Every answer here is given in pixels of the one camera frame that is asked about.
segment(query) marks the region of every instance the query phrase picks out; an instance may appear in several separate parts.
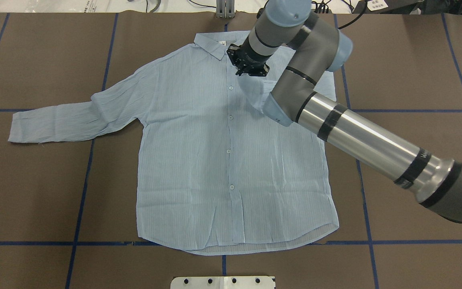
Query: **white metal plate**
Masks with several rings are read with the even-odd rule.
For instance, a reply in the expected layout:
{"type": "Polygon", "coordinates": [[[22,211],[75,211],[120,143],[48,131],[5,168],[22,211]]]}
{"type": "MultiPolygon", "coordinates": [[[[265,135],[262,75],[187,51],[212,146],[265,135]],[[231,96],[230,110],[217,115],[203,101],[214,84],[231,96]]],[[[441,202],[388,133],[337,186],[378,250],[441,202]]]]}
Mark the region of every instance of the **white metal plate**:
{"type": "Polygon", "coordinates": [[[170,289],[275,289],[275,277],[224,276],[224,277],[176,277],[170,289]]]}

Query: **shirt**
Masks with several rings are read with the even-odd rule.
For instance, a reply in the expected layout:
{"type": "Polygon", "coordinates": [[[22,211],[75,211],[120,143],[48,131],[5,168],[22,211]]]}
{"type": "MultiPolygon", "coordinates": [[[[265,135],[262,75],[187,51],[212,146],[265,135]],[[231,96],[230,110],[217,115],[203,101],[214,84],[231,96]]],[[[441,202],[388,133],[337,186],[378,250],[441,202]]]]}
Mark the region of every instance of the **shirt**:
{"type": "MultiPolygon", "coordinates": [[[[247,103],[219,41],[247,31],[197,34],[193,44],[139,68],[80,104],[13,115],[9,141],[83,141],[143,124],[136,220],[141,238],[193,254],[299,247],[338,228],[324,143],[247,103]]],[[[268,60],[277,80],[293,51],[268,60]]],[[[332,73],[316,86],[333,100],[332,73]]]]}

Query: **black tape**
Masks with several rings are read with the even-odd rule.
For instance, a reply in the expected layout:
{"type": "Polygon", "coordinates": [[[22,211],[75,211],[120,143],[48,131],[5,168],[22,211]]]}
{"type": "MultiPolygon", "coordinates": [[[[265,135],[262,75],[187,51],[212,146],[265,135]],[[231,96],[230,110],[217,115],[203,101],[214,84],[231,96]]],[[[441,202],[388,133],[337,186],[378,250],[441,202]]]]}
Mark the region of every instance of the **black tape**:
{"type": "Polygon", "coordinates": [[[299,113],[297,113],[297,117],[295,117],[295,122],[299,122],[299,117],[300,117],[300,114],[302,113],[302,111],[304,110],[304,108],[306,107],[306,104],[308,104],[308,102],[310,101],[311,97],[313,97],[313,95],[315,95],[316,92],[312,92],[310,94],[310,96],[308,96],[308,98],[306,98],[306,100],[304,101],[304,103],[302,104],[302,106],[300,107],[300,110],[299,110],[299,113]]]}
{"type": "Polygon", "coordinates": [[[310,14],[308,19],[306,19],[306,22],[304,22],[304,24],[299,29],[299,32],[297,32],[295,37],[286,44],[289,48],[293,49],[294,51],[299,49],[299,47],[303,44],[306,38],[308,38],[308,35],[310,35],[311,31],[315,27],[315,24],[317,24],[318,16],[315,15],[315,17],[312,17],[312,14],[310,14]]]}
{"type": "Polygon", "coordinates": [[[450,188],[454,185],[454,183],[456,182],[457,178],[459,177],[461,173],[461,169],[462,169],[462,164],[455,161],[454,165],[450,169],[449,174],[447,175],[443,183],[440,185],[440,187],[425,201],[421,202],[420,205],[424,206],[425,208],[429,208],[432,205],[439,202],[447,194],[450,188]]]}
{"type": "Polygon", "coordinates": [[[400,176],[400,178],[393,181],[403,189],[409,189],[418,176],[424,171],[427,163],[431,159],[431,153],[420,148],[418,155],[416,155],[413,162],[407,167],[407,170],[400,176]]]}
{"type": "Polygon", "coordinates": [[[320,127],[320,130],[318,130],[317,137],[319,137],[319,139],[322,139],[323,141],[327,141],[329,134],[332,131],[332,128],[334,128],[336,123],[338,123],[338,120],[340,119],[341,115],[347,110],[347,107],[342,106],[341,104],[336,104],[336,106],[326,117],[326,120],[320,127]]]}
{"type": "Polygon", "coordinates": [[[293,73],[299,75],[299,76],[302,77],[304,80],[308,80],[309,82],[311,82],[311,84],[313,84],[313,86],[317,85],[317,82],[316,82],[313,78],[309,77],[309,75],[307,75],[306,73],[303,73],[302,71],[299,71],[299,70],[297,70],[297,69],[295,69],[295,68],[293,68],[293,67],[291,67],[291,66],[286,66],[285,69],[286,69],[287,71],[291,71],[291,72],[293,72],[293,73]]]}
{"type": "Polygon", "coordinates": [[[263,40],[261,40],[261,38],[259,37],[258,31],[256,31],[256,30],[254,29],[254,33],[256,34],[256,38],[258,39],[258,41],[261,42],[261,43],[262,43],[263,45],[265,45],[266,47],[269,47],[269,48],[277,48],[277,47],[280,46],[280,45],[278,45],[278,46],[271,46],[271,45],[269,45],[269,44],[266,44],[266,43],[263,42],[263,40]]]}

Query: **light blue joint cap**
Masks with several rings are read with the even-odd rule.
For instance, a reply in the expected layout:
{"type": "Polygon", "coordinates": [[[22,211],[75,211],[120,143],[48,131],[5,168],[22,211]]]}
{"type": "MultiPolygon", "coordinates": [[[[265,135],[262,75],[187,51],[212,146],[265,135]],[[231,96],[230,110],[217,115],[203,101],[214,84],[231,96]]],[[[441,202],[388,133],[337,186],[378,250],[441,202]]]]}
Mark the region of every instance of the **light blue joint cap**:
{"type": "Polygon", "coordinates": [[[268,94],[263,106],[263,114],[280,123],[282,126],[290,126],[292,120],[284,113],[283,109],[277,104],[271,93],[268,94]]]}
{"type": "Polygon", "coordinates": [[[330,72],[337,71],[340,69],[341,66],[349,59],[349,56],[352,53],[352,40],[350,40],[345,34],[338,31],[339,39],[338,39],[338,50],[336,51],[336,55],[332,64],[327,69],[330,72]]]}
{"type": "Polygon", "coordinates": [[[311,0],[270,0],[265,8],[268,19],[281,27],[304,23],[311,13],[311,0]]]}

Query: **silver cylinder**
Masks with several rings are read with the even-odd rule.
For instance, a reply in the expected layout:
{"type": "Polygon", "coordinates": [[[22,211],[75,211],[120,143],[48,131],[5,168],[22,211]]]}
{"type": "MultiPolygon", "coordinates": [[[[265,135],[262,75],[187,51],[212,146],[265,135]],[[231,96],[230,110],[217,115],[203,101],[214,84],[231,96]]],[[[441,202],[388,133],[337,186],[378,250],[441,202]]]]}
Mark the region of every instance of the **silver cylinder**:
{"type": "MultiPolygon", "coordinates": [[[[315,94],[304,106],[298,123],[318,134],[336,106],[336,102],[315,94]]],[[[328,134],[327,141],[393,181],[403,176],[420,152],[420,147],[351,110],[341,114],[328,134]]],[[[423,171],[409,187],[418,202],[424,201],[438,189],[452,165],[451,159],[430,157],[423,171]]]]}

